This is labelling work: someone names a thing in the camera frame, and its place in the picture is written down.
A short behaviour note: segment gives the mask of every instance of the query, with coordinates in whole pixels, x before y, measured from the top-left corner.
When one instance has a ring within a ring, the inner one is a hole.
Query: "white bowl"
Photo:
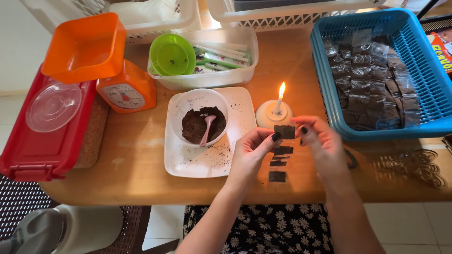
[[[214,90],[204,88],[191,90],[187,93],[184,93],[174,103],[170,103],[168,107],[171,109],[171,129],[173,130],[176,137],[185,146],[199,147],[199,144],[193,144],[182,136],[182,119],[191,109],[198,111],[203,107],[217,107],[225,116],[225,129],[216,139],[208,142],[206,144],[206,147],[217,143],[223,137],[223,135],[226,133],[227,128],[229,127],[228,103],[223,95]]]

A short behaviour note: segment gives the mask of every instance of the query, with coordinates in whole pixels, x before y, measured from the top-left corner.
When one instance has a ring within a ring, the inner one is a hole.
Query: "blue plastic basket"
[[[322,38],[337,40],[369,28],[388,34],[391,46],[406,64],[419,96],[419,127],[359,132],[345,123]],[[397,8],[321,18],[315,23],[310,40],[325,112],[329,124],[343,139],[370,141],[440,137],[452,133],[452,82],[412,12]]]

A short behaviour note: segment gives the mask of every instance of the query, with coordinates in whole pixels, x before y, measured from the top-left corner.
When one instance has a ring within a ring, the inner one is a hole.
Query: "candle flame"
[[[286,90],[286,84],[283,82],[281,84],[281,87],[279,88],[279,96],[282,96],[284,94],[284,90]]]

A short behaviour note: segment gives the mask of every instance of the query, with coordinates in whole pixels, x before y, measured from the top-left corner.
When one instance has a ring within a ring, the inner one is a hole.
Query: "scale dial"
[[[115,84],[102,87],[101,92],[111,103],[122,109],[139,109],[144,106],[145,99],[129,84]]]

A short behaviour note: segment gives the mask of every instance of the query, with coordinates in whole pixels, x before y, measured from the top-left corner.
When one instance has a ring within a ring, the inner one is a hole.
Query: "green funnel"
[[[192,74],[196,55],[192,45],[182,36],[165,33],[157,37],[149,50],[150,73],[161,76]]]

